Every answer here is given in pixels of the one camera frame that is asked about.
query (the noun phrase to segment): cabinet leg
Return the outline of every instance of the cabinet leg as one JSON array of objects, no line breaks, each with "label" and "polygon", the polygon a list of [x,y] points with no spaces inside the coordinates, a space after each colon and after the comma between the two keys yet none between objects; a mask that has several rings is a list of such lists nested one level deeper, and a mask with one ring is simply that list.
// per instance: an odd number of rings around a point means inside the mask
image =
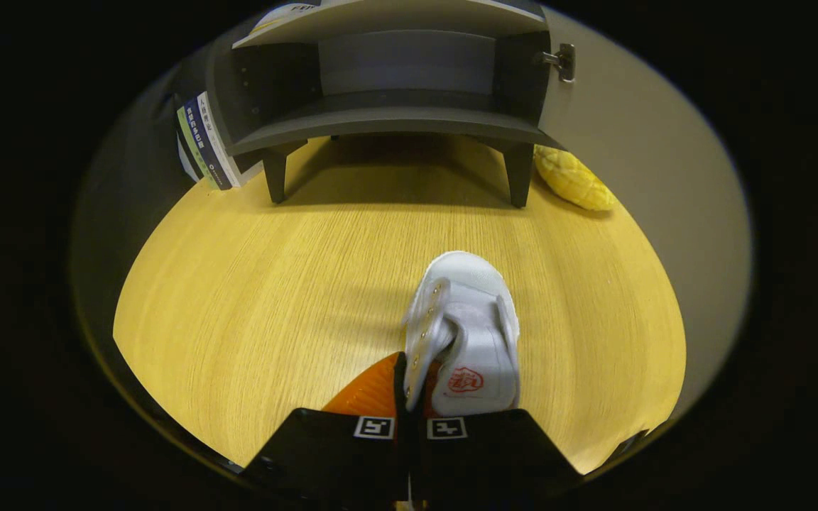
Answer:
[{"label": "cabinet leg", "polygon": [[516,148],[503,153],[503,165],[507,168],[510,183],[510,204],[525,207],[532,180],[532,143],[519,143]]},{"label": "cabinet leg", "polygon": [[507,182],[510,184],[510,204],[525,207],[532,181],[532,151],[535,145],[484,136],[475,138],[503,155],[503,166],[507,169]]},{"label": "cabinet leg", "polygon": [[286,158],[306,143],[308,143],[307,140],[299,140],[263,150],[263,175],[267,179],[270,200],[274,204],[280,204],[286,200]]},{"label": "cabinet leg", "polygon": [[267,179],[270,200],[280,204],[286,198],[286,155],[268,151],[263,157],[263,175]]}]

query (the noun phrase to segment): yellow pillow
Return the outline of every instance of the yellow pillow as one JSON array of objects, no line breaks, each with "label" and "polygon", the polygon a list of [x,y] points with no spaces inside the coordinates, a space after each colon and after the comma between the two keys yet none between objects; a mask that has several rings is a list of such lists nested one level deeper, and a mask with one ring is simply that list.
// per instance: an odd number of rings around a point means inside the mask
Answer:
[{"label": "yellow pillow", "polygon": [[608,211],[617,198],[579,159],[560,149],[535,146],[535,168],[561,198],[592,211]]}]

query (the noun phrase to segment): light wood grain floor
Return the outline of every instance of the light wood grain floor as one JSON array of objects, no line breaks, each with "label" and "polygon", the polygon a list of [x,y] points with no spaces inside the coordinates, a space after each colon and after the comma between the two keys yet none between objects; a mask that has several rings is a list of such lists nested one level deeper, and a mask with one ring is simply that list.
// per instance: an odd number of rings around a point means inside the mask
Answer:
[{"label": "light wood grain floor", "polygon": [[293,408],[321,408],[403,348],[400,318],[447,250],[503,273],[522,326],[520,406],[575,468],[671,413],[684,327],[623,207],[585,212],[537,175],[528,206],[510,207],[500,155],[446,136],[312,140],[290,156],[286,191],[275,206],[263,175],[226,192],[195,185],[143,247],[116,311],[143,386],[239,465]]}]

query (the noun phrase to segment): white sneaker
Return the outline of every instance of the white sneaker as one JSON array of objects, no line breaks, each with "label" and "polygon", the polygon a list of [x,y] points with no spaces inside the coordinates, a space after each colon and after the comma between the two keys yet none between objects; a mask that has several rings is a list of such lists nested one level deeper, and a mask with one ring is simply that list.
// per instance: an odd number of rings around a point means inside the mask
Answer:
[{"label": "white sneaker", "polygon": [[418,404],[432,360],[432,408],[443,417],[484,414],[519,405],[519,319],[503,276],[473,253],[447,252],[431,262],[406,324],[406,408]]}]

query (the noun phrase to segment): red logo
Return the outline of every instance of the red logo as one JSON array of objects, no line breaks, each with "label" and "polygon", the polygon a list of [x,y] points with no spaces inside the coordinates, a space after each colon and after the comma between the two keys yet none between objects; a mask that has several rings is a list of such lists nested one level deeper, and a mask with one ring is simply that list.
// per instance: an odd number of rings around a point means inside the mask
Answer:
[{"label": "red logo", "polygon": [[484,385],[484,378],[470,368],[457,368],[450,375],[447,388],[454,392],[473,392]]}]

